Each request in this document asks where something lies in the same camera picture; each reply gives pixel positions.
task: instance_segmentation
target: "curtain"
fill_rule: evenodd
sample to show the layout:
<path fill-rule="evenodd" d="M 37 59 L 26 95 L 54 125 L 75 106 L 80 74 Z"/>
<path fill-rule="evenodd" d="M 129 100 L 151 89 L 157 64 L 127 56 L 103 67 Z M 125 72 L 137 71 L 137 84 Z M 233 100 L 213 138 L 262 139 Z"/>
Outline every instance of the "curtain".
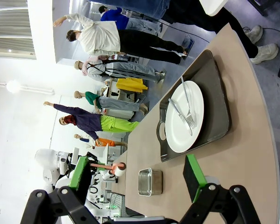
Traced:
<path fill-rule="evenodd" d="M 0 0 L 0 53 L 34 55 L 26 0 Z"/>

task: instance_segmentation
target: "orange pants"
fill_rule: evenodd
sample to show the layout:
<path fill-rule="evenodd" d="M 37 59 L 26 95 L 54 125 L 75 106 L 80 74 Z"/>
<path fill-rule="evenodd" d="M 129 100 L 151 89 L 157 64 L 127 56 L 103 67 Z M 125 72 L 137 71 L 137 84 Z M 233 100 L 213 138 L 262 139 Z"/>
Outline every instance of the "orange pants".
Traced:
<path fill-rule="evenodd" d="M 103 143 L 103 146 L 106 146 L 107 144 L 109 144 L 109 146 L 115 146 L 115 141 L 109 139 L 101 139 L 101 138 L 98 138 L 98 140 Z"/>

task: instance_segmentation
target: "fork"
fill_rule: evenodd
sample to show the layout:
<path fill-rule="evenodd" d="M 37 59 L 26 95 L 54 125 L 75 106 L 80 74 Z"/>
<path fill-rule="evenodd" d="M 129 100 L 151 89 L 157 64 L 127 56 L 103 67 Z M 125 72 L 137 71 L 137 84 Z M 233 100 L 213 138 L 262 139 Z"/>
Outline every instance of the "fork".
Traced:
<path fill-rule="evenodd" d="M 186 85 L 183 82 L 182 77 L 181 77 L 181 80 L 182 80 L 183 90 L 185 91 L 185 95 L 186 95 L 186 99 L 187 99 L 188 107 L 189 107 L 188 114 L 186 115 L 186 119 L 189 121 L 189 123 L 191 125 L 191 128 L 194 129 L 196 127 L 196 124 L 195 124 L 195 121 L 194 121 L 194 119 L 192 117 L 192 114 L 191 114 L 191 108 L 190 108 L 190 103 L 189 103 L 189 99 L 188 99 L 188 95 L 187 95 Z"/>

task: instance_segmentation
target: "tray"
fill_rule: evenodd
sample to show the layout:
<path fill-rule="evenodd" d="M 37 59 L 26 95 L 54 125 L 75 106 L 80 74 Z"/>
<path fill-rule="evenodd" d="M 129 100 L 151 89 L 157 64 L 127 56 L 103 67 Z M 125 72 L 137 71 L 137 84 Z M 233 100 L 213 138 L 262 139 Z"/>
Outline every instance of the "tray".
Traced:
<path fill-rule="evenodd" d="M 204 119 L 199 136 L 194 145 L 183 153 L 174 152 L 160 137 L 161 123 L 166 121 L 166 110 L 168 99 L 173 95 L 175 89 L 182 83 L 179 81 L 160 102 L 160 121 L 157 125 L 156 134 L 161 145 L 161 161 L 165 162 L 181 154 L 204 146 L 212 141 L 224 137 L 231 127 L 231 116 L 228 107 L 225 85 L 219 74 L 212 52 L 205 50 L 183 74 L 184 81 L 193 81 L 201 89 L 204 99 Z"/>

